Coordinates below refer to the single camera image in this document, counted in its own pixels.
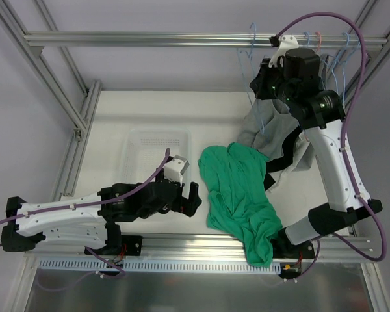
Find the light grey tank top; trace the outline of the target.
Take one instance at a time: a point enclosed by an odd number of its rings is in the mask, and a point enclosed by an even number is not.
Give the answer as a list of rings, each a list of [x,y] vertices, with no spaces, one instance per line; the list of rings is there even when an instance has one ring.
[[[315,157],[298,121],[278,99],[255,101],[244,117],[237,142],[267,157],[266,190],[280,186],[291,172],[309,170]]]

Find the green tank top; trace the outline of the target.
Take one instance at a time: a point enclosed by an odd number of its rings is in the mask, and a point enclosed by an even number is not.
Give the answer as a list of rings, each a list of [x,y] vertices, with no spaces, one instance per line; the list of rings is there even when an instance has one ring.
[[[234,236],[243,243],[247,262],[266,268],[274,256],[272,240],[282,229],[265,193],[267,161],[263,154],[237,142],[209,146],[198,160],[208,190],[207,227]]]

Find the blue wire hanger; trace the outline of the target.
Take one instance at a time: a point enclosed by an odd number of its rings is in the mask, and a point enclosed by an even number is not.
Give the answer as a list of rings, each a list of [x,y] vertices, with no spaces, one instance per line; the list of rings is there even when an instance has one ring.
[[[311,35],[309,32],[304,32],[304,35],[306,37],[306,47],[310,47],[310,44],[311,44]]]
[[[255,100],[252,99],[249,83],[247,82],[246,70],[244,69],[244,63],[242,60],[242,55],[246,55],[246,59],[248,60],[248,64],[250,65],[251,75],[252,75],[252,77],[255,77],[258,74],[258,70],[255,68],[254,62],[253,62],[254,47],[255,47],[255,42],[257,39],[257,25],[255,22],[252,22],[250,24],[249,30],[251,30],[251,35],[252,35],[251,42],[249,43],[249,48],[248,49],[247,48],[246,49],[236,48],[237,60],[238,60],[240,72],[242,75],[244,91],[248,97],[248,102],[250,104],[250,108],[251,108],[250,111],[252,112],[253,118],[255,120],[255,124],[258,127],[259,134],[263,138],[265,138],[265,123],[264,123],[264,120],[261,116],[259,101],[257,99],[255,99]]]

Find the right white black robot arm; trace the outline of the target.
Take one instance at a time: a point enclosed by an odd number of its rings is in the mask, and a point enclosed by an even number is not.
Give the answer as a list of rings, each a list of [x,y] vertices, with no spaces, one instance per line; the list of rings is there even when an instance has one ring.
[[[361,182],[346,136],[346,113],[337,92],[320,85],[320,57],[311,49],[294,48],[274,58],[264,58],[250,83],[257,99],[278,99],[315,150],[327,203],[279,231],[278,252],[293,257],[301,244],[333,234],[382,211]]]

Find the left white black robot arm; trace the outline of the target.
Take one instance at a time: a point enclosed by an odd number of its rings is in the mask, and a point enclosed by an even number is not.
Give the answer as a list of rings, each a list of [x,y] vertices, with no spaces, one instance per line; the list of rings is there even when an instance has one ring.
[[[122,236],[121,223],[147,219],[170,211],[192,217],[202,200],[197,183],[184,186],[157,177],[147,184],[116,183],[76,200],[29,204],[20,197],[9,198],[8,222],[1,232],[6,252],[28,252],[38,246],[84,246],[85,253],[131,254],[130,240]]]

